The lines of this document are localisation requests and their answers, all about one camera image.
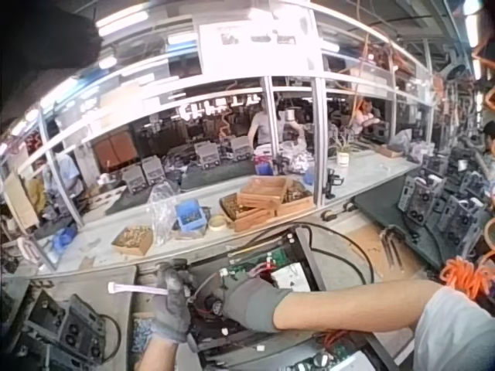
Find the cardboard box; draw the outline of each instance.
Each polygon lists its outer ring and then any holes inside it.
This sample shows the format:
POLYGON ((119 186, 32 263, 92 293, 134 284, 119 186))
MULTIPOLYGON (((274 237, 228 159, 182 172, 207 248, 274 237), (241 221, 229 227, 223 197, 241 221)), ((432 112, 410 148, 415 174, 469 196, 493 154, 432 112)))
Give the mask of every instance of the cardboard box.
POLYGON ((115 237, 111 244, 119 253, 144 257, 153 244, 153 231, 149 226, 127 226, 115 237), (142 232, 141 238, 138 241, 135 241, 132 246, 123 244, 124 241, 122 239, 125 238, 126 234, 131 233, 132 230, 141 228, 147 230, 142 232))
POLYGON ((391 149, 387 148, 387 145, 377 145, 374 150, 378 152, 380 155, 389 157, 389 158, 396 158, 396 157, 401 157, 404 152, 396 152, 392 151, 391 149))

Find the forearm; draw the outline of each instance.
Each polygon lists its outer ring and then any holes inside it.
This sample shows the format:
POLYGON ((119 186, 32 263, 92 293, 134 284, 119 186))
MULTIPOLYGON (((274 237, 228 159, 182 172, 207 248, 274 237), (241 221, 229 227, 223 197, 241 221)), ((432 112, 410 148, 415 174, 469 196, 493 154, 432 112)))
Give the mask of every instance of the forearm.
POLYGON ((140 371, 173 371, 176 367, 177 344, 154 335, 139 365, 140 371))
POLYGON ((291 293, 275 309, 278 329, 386 332, 412 326, 440 285, 393 281, 330 292, 291 293))

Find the white sleeve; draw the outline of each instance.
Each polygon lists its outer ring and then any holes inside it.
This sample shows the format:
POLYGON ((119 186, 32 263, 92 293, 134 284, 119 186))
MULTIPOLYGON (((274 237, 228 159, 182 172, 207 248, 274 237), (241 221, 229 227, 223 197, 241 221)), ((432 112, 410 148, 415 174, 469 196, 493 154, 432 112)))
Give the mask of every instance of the white sleeve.
POLYGON ((416 328, 414 370, 493 370, 494 346, 495 318, 444 287, 430 299, 416 328))

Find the human arm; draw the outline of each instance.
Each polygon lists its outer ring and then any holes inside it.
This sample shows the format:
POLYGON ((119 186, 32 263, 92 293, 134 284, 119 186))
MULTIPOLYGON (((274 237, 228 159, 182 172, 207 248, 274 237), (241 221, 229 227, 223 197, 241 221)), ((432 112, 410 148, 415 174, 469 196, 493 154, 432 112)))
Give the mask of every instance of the human arm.
POLYGON ((153 335, 146 347, 139 369, 141 371, 173 371, 176 367, 178 344, 153 335))
POLYGON ((299 139, 305 139, 304 128, 302 127, 302 125, 298 124, 296 121, 289 121, 287 124, 289 124, 292 129, 298 132, 299 139))
POLYGON ((432 281, 393 281, 302 293, 274 288, 260 278, 234 286, 237 286, 235 291, 227 295, 227 316, 249 328, 267 332, 285 329, 384 332, 414 326, 428 300, 441 287, 432 281), (237 313, 245 313, 245 317, 240 318, 237 313))
POLYGON ((139 369, 173 371, 177 345, 186 341, 191 317, 184 295, 183 280, 169 263, 159 265, 156 286, 166 288, 169 293, 166 296, 153 297, 153 336, 146 347, 139 369))
POLYGON ((251 126, 249 127, 249 131, 247 132, 247 139, 249 140, 249 145, 254 149, 254 136, 256 135, 256 131, 258 131, 258 114, 253 117, 251 121, 251 126))

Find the black cable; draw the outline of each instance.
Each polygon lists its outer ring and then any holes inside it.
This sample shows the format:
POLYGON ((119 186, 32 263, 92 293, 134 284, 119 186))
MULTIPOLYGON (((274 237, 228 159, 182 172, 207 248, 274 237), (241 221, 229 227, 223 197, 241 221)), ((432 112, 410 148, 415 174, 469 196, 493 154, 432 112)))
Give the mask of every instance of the black cable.
POLYGON ((117 323, 117 321, 115 321, 115 319, 109 315, 100 315, 100 317, 102 318, 107 318, 109 319, 111 322, 113 322, 114 326, 115 326, 115 329, 117 330, 117 345, 115 346, 115 349, 112 351, 112 353, 110 353, 110 355, 108 357, 104 357, 103 358, 103 363, 106 363, 108 362, 109 360, 111 360, 112 358, 115 357, 115 355, 117 354, 118 352, 118 349, 121 347, 121 342, 122 342, 122 331, 121 331, 121 326, 117 323))
POLYGON ((348 261, 345 257, 341 257, 340 255, 330 253, 329 251, 324 251, 324 250, 320 250, 320 249, 316 249, 316 248, 315 249, 311 249, 311 251, 314 251, 315 253, 320 253, 320 254, 323 254, 323 255, 328 255, 329 257, 332 257, 334 259, 337 259, 337 260, 342 261, 343 263, 347 264, 349 267, 353 268, 354 271, 359 276, 359 278, 361 279, 361 282, 363 284, 366 284, 366 280, 364 279, 364 275, 360 271, 360 269, 356 265, 354 265, 354 263, 351 263, 350 261, 348 261))
POLYGON ((374 283, 374 269, 373 269, 373 264, 371 263, 370 257, 368 257, 368 255, 363 250, 363 248, 361 246, 359 246, 357 243, 355 243, 354 241, 352 241, 348 236, 345 236, 345 235, 343 235, 343 234, 337 232, 336 230, 333 230, 333 229, 331 229, 331 228, 329 228, 327 226, 320 226, 319 224, 316 224, 316 223, 311 223, 311 222, 287 222, 287 223, 279 224, 277 226, 272 226, 270 228, 267 228, 263 232, 259 233, 257 236, 253 237, 242 248, 248 247, 253 242, 259 240, 260 238, 262 238, 263 236, 265 236, 266 234, 270 233, 271 231, 273 231, 275 229, 282 228, 282 227, 285 227, 285 226, 305 226, 305 225, 306 226, 313 226, 315 228, 320 228, 321 230, 325 230, 326 232, 330 232, 330 233, 336 234, 337 236, 343 238, 347 242, 349 242, 352 245, 354 245, 363 254, 364 259, 366 260, 366 262, 368 264, 368 267, 370 268, 370 283, 372 283, 372 284, 374 283))
POLYGON ((329 257, 333 257, 334 259, 337 259, 337 260, 342 261, 343 263, 347 264, 349 267, 353 268, 354 271, 359 276, 359 279, 361 279, 361 282, 363 284, 366 284, 366 280, 364 279, 363 272, 361 272, 361 270, 356 265, 354 265, 354 263, 352 263, 350 260, 347 260, 345 257, 341 257, 340 255, 337 255, 337 254, 334 254, 334 253, 330 253, 329 251, 324 251, 324 250, 313 248, 313 246, 312 246, 312 229, 311 229, 311 227, 310 226, 301 226, 301 228, 303 228, 303 229, 305 229, 305 230, 307 230, 309 232, 309 243, 308 243, 308 245, 309 245, 309 248, 311 249, 311 251, 314 251, 316 253, 320 253, 320 254, 323 254, 323 255, 327 255, 329 257))

